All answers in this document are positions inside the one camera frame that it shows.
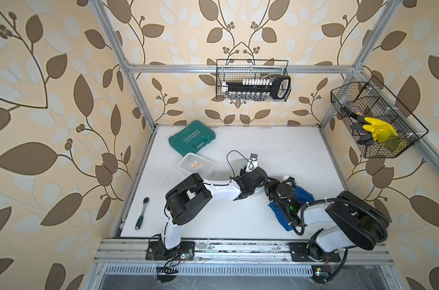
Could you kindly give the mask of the blue cleaning cloth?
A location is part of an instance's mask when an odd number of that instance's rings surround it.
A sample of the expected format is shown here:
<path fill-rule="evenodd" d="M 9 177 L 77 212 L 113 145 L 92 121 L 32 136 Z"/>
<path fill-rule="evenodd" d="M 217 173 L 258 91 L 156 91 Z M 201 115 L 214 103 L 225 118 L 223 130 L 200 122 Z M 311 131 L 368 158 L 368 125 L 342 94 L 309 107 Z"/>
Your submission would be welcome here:
<path fill-rule="evenodd" d="M 302 208 L 304 208 L 306 206 L 306 204 L 311 204 L 315 201 L 314 197 L 312 194 L 310 194 L 309 192 L 307 192 L 305 189 L 303 189 L 300 186 L 297 186 L 297 188 L 295 189 L 296 195 L 297 195 L 297 199 L 298 201 L 300 201 L 302 203 Z M 268 205 L 271 210 L 274 212 L 278 222 L 280 223 L 280 225 L 287 231 L 294 231 L 297 233 L 297 235 L 302 236 L 304 234 L 304 227 L 302 228 L 302 230 L 299 232 L 296 230 L 296 227 L 291 225 L 284 217 L 281 209 L 279 208 L 279 206 L 276 204 L 276 200 L 275 201 L 270 201 L 269 205 Z"/>

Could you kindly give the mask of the clear lunch box teal seal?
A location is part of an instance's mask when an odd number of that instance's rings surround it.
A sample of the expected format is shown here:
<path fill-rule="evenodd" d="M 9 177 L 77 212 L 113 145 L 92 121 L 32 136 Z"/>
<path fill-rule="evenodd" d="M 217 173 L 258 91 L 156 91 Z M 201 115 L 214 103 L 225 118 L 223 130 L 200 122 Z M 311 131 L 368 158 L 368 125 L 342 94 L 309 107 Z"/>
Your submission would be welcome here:
<path fill-rule="evenodd" d="M 240 189 L 239 189 L 239 186 L 237 185 L 237 183 L 233 180 L 233 178 L 235 177 L 235 176 L 240 176 L 241 175 L 241 170 L 244 170 L 245 171 L 245 167 L 246 167 L 246 165 L 247 165 L 247 161 L 248 161 L 248 159 L 246 159 L 246 160 L 243 160 L 243 161 L 234 161 L 233 163 L 232 163 L 232 169 L 233 169 L 233 172 L 232 172 L 232 176 L 230 177 L 230 181 L 229 181 L 229 183 L 230 183 L 230 186 L 231 186 L 231 188 L 233 189 L 233 192 L 234 192 L 234 197 L 233 197 L 233 200 L 235 200 L 235 198 L 236 197 L 238 197 L 238 195 L 240 194 Z M 260 191 L 263 187 L 261 187 L 261 188 L 257 188 L 256 189 L 256 191 L 254 192 L 254 194 L 256 193 L 256 192 L 258 192 L 258 191 Z"/>

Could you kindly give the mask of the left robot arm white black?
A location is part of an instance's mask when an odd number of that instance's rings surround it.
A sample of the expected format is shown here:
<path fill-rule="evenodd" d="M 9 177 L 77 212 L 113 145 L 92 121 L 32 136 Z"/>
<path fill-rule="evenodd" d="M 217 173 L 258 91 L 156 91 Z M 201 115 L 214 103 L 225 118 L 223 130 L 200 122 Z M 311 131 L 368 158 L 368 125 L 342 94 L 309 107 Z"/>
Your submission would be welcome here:
<path fill-rule="evenodd" d="M 181 244 L 184 225 L 193 220 L 211 201 L 236 201 L 252 196 L 257 189 L 263 188 L 268 175 L 260 167 L 250 172 L 241 171 L 239 176 L 228 181 L 204 180 L 197 173 L 185 180 L 166 194 L 164 213 L 167 224 L 161 233 L 165 250 L 172 250 Z"/>

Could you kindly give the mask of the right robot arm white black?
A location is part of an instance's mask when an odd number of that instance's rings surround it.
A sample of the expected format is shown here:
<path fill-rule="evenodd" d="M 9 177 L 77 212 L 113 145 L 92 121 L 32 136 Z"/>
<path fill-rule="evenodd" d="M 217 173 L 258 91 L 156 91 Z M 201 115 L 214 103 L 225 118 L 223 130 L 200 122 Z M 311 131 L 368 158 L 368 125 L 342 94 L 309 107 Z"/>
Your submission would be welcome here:
<path fill-rule="evenodd" d="M 384 214 L 351 192 L 342 191 L 335 198 L 316 200 L 293 178 L 271 179 L 264 184 L 266 196 L 280 225 L 296 235 L 305 234 L 306 227 L 332 224 L 319 229 L 308 242 L 308 251 L 330 253 L 340 248 L 373 250 L 388 238 L 389 221 Z"/>

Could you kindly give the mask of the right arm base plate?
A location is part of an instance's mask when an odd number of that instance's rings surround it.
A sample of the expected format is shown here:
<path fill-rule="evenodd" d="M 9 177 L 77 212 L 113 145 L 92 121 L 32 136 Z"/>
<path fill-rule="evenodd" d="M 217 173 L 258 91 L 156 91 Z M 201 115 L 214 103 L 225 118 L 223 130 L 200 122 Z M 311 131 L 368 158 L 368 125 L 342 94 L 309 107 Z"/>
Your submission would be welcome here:
<path fill-rule="evenodd" d="M 340 262 L 341 257 L 336 251 L 325 252 L 317 244 L 308 242 L 290 242 L 288 244 L 293 262 Z"/>

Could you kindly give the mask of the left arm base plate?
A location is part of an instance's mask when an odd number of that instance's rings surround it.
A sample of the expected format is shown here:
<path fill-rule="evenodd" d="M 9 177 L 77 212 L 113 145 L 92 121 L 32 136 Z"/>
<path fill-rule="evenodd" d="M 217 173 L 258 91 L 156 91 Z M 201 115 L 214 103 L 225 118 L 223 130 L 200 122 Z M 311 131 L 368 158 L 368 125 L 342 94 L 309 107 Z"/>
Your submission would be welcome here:
<path fill-rule="evenodd" d="M 195 243 L 182 241 L 173 249 L 167 250 L 161 240 L 153 240 L 148 244 L 147 261 L 189 260 L 195 255 Z"/>

